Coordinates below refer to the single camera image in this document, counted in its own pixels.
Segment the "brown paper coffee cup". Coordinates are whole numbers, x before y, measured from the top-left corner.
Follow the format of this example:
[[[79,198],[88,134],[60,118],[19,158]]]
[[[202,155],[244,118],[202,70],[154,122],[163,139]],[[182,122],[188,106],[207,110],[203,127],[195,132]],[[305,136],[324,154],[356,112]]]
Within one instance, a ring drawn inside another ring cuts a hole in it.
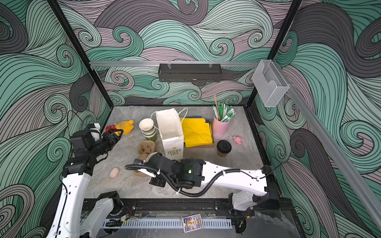
[[[217,151],[217,154],[220,157],[226,157],[229,154],[229,152],[228,153],[223,153],[223,152]]]

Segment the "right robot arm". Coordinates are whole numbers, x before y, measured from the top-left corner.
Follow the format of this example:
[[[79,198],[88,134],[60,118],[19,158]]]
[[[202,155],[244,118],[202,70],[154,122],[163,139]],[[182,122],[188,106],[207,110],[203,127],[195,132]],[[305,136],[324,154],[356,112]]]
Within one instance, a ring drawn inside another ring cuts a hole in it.
[[[201,197],[213,186],[236,189],[232,194],[232,207],[245,211],[269,199],[270,177],[275,168],[264,166],[259,170],[222,167],[211,162],[186,158],[171,160],[155,152],[146,160],[136,159],[126,170],[139,171],[151,177],[150,184],[169,185],[177,194]]]

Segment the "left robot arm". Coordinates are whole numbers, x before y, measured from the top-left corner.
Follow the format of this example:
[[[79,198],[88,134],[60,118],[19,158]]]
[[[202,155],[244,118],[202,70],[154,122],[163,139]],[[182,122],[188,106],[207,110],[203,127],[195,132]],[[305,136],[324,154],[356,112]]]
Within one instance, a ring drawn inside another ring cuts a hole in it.
[[[122,207],[116,191],[104,193],[88,217],[81,220],[85,192],[94,167],[102,161],[100,156],[107,158],[123,133],[123,130],[100,133],[86,129],[70,137],[72,149],[63,168],[61,197],[47,235],[49,238],[95,238],[113,209]]]

